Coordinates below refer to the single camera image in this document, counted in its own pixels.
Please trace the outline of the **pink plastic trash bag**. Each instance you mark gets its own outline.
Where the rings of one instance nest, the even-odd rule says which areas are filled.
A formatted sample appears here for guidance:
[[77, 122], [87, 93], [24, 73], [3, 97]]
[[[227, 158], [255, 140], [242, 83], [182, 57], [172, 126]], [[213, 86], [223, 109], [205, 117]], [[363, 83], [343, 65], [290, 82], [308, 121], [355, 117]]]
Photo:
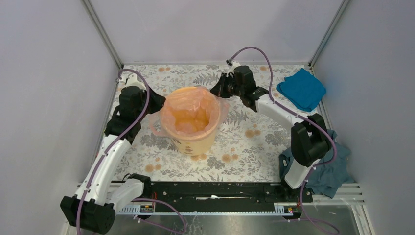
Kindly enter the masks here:
[[178, 89], [166, 97], [162, 109], [149, 116], [150, 130], [156, 136], [204, 138], [226, 118], [229, 103], [205, 87]]

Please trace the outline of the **yellow plastic trash bin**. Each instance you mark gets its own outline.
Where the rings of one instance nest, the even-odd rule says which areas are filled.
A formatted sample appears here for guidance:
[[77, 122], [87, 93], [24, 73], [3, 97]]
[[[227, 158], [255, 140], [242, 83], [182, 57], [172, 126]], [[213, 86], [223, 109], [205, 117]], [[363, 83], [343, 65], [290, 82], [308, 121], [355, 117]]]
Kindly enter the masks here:
[[204, 154], [212, 147], [229, 105], [204, 87], [180, 88], [166, 97], [158, 113], [163, 134], [187, 155]]

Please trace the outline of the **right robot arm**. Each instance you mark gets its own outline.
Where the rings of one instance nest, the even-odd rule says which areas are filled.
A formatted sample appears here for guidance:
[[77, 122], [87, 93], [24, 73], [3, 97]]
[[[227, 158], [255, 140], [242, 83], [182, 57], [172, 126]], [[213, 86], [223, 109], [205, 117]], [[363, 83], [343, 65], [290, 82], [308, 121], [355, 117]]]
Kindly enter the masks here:
[[269, 90], [256, 84], [248, 66], [232, 66], [228, 72], [221, 73], [210, 92], [220, 98], [237, 96], [246, 107], [271, 118], [290, 132], [294, 159], [283, 177], [286, 185], [281, 187], [280, 194], [288, 202], [298, 198], [299, 187], [307, 181], [310, 171], [334, 147], [323, 117], [319, 114], [304, 117], [278, 103]]

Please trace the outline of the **bright blue folded cloth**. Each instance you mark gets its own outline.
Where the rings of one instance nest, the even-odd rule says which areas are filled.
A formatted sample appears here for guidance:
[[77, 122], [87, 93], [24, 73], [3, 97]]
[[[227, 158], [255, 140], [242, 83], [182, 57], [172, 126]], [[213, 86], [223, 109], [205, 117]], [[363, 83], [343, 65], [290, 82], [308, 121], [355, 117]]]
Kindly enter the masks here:
[[276, 89], [296, 108], [305, 112], [313, 111], [326, 94], [324, 85], [303, 68], [294, 75], [285, 77]]

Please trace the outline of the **floral patterned table mat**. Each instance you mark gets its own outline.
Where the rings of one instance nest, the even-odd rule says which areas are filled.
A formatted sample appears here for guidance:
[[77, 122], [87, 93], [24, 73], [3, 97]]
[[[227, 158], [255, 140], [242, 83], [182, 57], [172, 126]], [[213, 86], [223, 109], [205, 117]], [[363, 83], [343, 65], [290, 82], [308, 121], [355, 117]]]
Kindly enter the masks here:
[[[166, 96], [184, 87], [211, 88], [227, 70], [226, 64], [126, 65], [122, 77], [139, 72], [156, 93]], [[290, 146], [290, 134], [238, 97], [229, 98], [228, 104], [211, 149], [197, 156], [185, 155], [171, 139], [154, 135], [145, 118], [113, 180], [137, 173], [153, 181], [279, 182], [278, 157]]]

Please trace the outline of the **dark teal crumpled cloth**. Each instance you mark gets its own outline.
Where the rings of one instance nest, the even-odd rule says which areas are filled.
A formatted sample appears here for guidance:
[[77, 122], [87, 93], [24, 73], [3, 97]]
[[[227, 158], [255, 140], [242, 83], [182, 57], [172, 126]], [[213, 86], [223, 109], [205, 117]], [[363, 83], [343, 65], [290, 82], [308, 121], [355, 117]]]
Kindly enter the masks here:
[[[337, 149], [336, 159], [330, 164], [318, 166], [309, 177], [306, 188], [311, 189], [315, 194], [323, 194], [333, 198], [338, 190], [345, 183], [354, 183], [354, 179], [347, 171], [347, 160], [351, 151], [338, 144], [335, 139], [337, 133], [329, 129], [328, 134], [334, 140]], [[333, 150], [329, 150], [319, 163], [328, 162], [333, 156]], [[291, 148], [287, 148], [279, 155], [279, 176], [282, 179], [289, 171], [294, 157]]]

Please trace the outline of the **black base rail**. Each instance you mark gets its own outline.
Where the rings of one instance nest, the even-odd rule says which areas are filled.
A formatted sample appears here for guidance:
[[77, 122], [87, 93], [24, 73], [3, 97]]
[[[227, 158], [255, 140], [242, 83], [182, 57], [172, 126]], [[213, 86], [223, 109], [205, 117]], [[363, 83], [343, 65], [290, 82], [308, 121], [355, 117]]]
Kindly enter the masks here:
[[309, 189], [291, 189], [280, 183], [152, 182], [144, 187], [140, 202], [155, 212], [249, 213], [275, 212], [275, 205], [299, 206], [313, 202]]

